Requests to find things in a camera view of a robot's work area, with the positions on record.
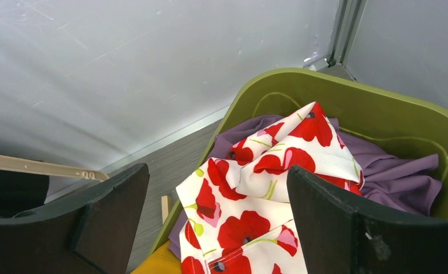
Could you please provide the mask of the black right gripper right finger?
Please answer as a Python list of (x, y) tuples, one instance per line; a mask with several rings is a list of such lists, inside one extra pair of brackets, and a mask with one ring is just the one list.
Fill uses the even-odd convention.
[(309, 273), (448, 273), (448, 220), (380, 205), (299, 166), (286, 185)]

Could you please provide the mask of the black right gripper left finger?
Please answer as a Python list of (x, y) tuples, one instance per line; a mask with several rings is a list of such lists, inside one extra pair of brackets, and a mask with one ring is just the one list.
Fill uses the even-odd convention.
[(149, 183), (138, 163), (43, 206), (0, 217), (0, 273), (125, 273)]

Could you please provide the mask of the yellow skirt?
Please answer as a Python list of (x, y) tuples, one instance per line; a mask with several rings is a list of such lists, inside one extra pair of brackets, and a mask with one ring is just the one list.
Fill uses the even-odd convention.
[(180, 259), (168, 248), (169, 245), (171, 242), (167, 240), (131, 274), (182, 274)]

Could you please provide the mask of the purple skirt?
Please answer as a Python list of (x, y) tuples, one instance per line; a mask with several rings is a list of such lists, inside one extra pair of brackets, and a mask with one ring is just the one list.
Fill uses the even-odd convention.
[[(225, 159), (235, 143), (282, 118), (279, 115), (257, 116), (217, 134), (207, 159)], [(431, 206), (442, 188), (441, 181), (428, 176), (438, 167), (437, 154), (400, 159), (364, 138), (339, 130), (337, 118), (328, 119), (364, 171), (365, 185), (361, 192), (365, 198), (397, 210), (430, 216)], [(168, 249), (178, 259), (181, 254), (179, 233), (187, 219), (182, 211), (168, 237)]]

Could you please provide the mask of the red white patterned garment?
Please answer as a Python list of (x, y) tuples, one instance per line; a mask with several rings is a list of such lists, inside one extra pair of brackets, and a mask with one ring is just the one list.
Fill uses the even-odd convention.
[(209, 158), (177, 186), (183, 273), (306, 273), (286, 179), (297, 165), (359, 194), (364, 173), (317, 102)]

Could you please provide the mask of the beige wooden hanger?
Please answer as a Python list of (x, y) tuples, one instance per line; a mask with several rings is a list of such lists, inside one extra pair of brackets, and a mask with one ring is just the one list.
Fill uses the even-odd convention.
[(97, 180), (99, 182), (109, 179), (107, 174), (100, 171), (4, 155), (0, 155), (0, 170), (46, 176)]

